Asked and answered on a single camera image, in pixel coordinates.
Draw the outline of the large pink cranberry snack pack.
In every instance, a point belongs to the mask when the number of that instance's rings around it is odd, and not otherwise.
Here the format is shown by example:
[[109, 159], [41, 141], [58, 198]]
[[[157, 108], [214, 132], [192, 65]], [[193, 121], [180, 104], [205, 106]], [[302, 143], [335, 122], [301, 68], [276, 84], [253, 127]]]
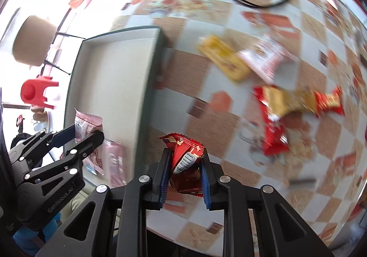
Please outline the large pink cranberry snack pack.
[[265, 35], [247, 49], [238, 52], [238, 56], [265, 83], [273, 84], [278, 67], [295, 56], [277, 40]]

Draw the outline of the red gold snack wrapper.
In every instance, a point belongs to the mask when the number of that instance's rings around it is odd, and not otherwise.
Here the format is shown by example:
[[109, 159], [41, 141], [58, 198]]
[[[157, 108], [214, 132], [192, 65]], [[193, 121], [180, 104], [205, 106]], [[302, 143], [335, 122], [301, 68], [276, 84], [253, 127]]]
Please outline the red gold snack wrapper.
[[344, 115], [343, 91], [341, 86], [337, 86], [331, 93], [322, 93], [314, 91], [316, 114], [320, 115], [326, 112], [334, 112]]

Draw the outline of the green rimmed white tray box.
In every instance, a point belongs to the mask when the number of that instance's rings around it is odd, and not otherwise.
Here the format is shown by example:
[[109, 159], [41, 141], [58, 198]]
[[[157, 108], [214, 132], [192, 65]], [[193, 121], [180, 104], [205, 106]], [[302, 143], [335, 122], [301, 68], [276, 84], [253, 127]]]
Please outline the green rimmed white tray box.
[[76, 111], [100, 116], [105, 138], [125, 149], [128, 181], [145, 168], [150, 108], [166, 41], [156, 25], [85, 39], [70, 78], [64, 126], [74, 123]]

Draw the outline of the clear dark stick snack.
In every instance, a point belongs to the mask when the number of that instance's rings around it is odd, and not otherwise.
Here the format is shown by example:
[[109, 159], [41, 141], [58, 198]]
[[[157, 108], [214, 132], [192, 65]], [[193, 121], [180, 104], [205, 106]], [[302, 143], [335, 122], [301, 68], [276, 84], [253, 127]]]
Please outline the clear dark stick snack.
[[300, 186], [313, 186], [317, 180], [314, 177], [302, 177], [299, 179], [291, 179], [289, 181], [290, 188], [296, 188]]

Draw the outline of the beige chair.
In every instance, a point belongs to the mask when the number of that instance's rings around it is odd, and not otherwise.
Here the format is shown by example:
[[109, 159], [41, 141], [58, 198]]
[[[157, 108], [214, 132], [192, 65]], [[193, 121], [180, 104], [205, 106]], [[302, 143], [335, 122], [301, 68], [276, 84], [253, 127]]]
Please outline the beige chair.
[[53, 24], [35, 15], [29, 16], [21, 25], [13, 46], [12, 54], [18, 63], [29, 66], [50, 65], [53, 68], [66, 71], [47, 61], [47, 55], [51, 44], [58, 35], [82, 39], [82, 37], [59, 32]]

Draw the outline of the small red candy pack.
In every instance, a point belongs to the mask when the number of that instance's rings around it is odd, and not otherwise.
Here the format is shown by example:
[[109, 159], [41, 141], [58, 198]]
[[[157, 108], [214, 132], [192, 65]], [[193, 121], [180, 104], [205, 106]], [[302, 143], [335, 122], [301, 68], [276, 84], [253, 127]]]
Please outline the small red candy pack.
[[172, 151], [172, 189], [180, 194], [202, 197], [200, 162], [204, 156], [203, 144], [179, 133], [170, 133], [159, 139]]

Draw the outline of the long gold snack bar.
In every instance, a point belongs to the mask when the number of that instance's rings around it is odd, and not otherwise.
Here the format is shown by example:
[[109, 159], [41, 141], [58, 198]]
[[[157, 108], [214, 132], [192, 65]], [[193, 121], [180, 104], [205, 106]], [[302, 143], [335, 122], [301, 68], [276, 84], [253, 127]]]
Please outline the long gold snack bar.
[[269, 120], [276, 122], [293, 112], [317, 113], [314, 92], [311, 89], [289, 91], [275, 86], [262, 87], [263, 100]]

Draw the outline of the red plastic stool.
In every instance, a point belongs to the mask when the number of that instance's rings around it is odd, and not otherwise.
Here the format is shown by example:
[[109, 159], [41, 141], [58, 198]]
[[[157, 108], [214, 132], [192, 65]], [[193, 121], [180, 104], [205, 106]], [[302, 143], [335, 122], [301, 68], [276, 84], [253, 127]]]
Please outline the red plastic stool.
[[49, 87], [57, 87], [59, 82], [54, 81], [53, 77], [38, 75], [35, 79], [25, 81], [20, 90], [20, 98], [25, 104], [54, 109], [54, 105], [48, 103], [44, 96], [44, 91]]

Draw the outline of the yellow rice cracker pack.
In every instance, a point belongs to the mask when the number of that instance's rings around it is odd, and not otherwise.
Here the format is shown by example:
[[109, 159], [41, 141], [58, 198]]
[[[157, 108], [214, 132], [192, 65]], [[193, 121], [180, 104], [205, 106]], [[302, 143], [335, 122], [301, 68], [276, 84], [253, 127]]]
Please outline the yellow rice cracker pack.
[[251, 74], [251, 69], [237, 52], [216, 35], [201, 38], [197, 48], [234, 82], [240, 83]]

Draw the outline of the pink small candy pack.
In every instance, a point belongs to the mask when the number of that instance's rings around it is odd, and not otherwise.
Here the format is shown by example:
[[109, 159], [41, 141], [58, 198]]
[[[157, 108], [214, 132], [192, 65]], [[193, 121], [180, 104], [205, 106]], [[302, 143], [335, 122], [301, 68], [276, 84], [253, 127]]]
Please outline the pink small candy pack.
[[113, 188], [126, 184], [124, 171], [124, 148], [116, 142], [105, 140], [105, 156], [108, 162], [109, 178]]

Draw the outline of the long red snack bar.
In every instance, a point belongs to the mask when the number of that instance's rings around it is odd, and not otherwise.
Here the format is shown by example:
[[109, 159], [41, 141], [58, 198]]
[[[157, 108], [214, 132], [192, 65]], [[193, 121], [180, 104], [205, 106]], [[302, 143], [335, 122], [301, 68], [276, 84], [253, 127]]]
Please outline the long red snack bar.
[[264, 138], [262, 141], [262, 151], [266, 156], [278, 155], [289, 151], [289, 143], [286, 135], [286, 128], [282, 121], [271, 120], [268, 112], [267, 100], [263, 92], [264, 86], [253, 88], [254, 96], [258, 100], [261, 116], [264, 121]]

